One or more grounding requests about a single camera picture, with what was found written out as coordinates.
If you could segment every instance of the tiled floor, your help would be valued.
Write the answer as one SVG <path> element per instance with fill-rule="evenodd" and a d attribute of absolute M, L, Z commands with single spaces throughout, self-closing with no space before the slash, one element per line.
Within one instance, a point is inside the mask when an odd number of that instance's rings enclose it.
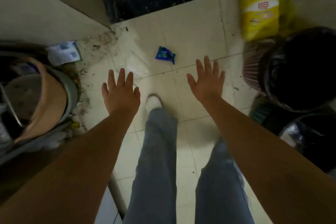
<path fill-rule="evenodd" d="M 243 58 L 251 46 L 245 44 L 239 29 L 238 0 L 195 0 L 114 25 L 116 43 L 94 65 L 87 67 L 82 84 L 91 108 L 83 122 L 91 128 L 107 116 L 100 86 L 108 69 L 124 64 L 125 57 L 136 54 L 150 68 L 150 76 L 135 81 L 141 91 L 141 105 L 125 136 L 114 169 L 116 184 L 129 204 L 135 168 L 144 140 L 145 99 L 158 93 L 165 106 L 179 120 L 177 136 L 177 223 L 194 223 L 195 188 L 202 167 L 207 163 L 219 132 L 203 106 L 194 98 L 186 74 L 196 75 L 195 60 L 208 55 L 219 59 L 226 71 L 223 99 L 248 114 L 256 91 L 242 78 Z M 176 53 L 176 64 L 154 59 L 159 46 Z M 79 46 L 83 61 L 91 53 Z M 255 223 L 271 223 L 253 191 L 245 188 Z"/>

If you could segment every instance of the jeans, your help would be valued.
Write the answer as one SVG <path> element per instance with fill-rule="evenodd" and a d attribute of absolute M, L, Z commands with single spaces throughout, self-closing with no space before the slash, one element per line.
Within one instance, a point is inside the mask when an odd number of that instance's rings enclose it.
<path fill-rule="evenodd" d="M 150 112 L 124 224 L 176 224 L 177 124 L 165 109 Z M 195 223 L 254 223 L 242 174 L 222 140 L 198 180 Z"/>

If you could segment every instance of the forearm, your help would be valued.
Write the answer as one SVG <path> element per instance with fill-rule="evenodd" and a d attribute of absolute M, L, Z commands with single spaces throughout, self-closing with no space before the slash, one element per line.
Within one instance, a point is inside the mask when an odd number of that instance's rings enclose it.
<path fill-rule="evenodd" d="M 70 142 L 1 207 L 2 223 L 93 223 L 132 118 L 116 111 Z"/>
<path fill-rule="evenodd" d="M 331 211 L 336 189 L 328 175 L 223 99 L 215 97 L 204 107 L 274 223 L 336 217 Z"/>

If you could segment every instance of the foot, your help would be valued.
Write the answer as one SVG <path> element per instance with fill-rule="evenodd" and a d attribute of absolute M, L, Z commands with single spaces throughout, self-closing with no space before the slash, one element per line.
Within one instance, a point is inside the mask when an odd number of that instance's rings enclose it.
<path fill-rule="evenodd" d="M 162 108 L 163 104 L 162 104 L 162 100 L 161 98 L 155 94 L 149 94 L 146 100 L 146 111 L 149 114 L 153 109 L 158 109 L 158 108 Z"/>

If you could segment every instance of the hand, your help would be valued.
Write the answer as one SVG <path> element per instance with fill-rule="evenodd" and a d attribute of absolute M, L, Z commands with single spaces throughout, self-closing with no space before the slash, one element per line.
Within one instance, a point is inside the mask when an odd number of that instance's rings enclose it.
<path fill-rule="evenodd" d="M 201 104 L 211 101 L 214 97 L 222 97 L 225 72 L 219 75 L 218 61 L 215 60 L 213 69 L 208 56 L 204 57 L 204 67 L 200 60 L 196 60 L 198 79 L 195 82 L 191 74 L 187 74 L 188 83 L 194 96 Z"/>
<path fill-rule="evenodd" d="M 140 106 L 140 91 L 139 87 L 136 87 L 133 91 L 133 73 L 130 72 L 125 81 L 125 69 L 120 69 L 116 84 L 114 72 L 109 70 L 107 84 L 103 83 L 101 93 L 108 114 L 111 115 L 116 110 L 123 110 L 134 116 Z"/>

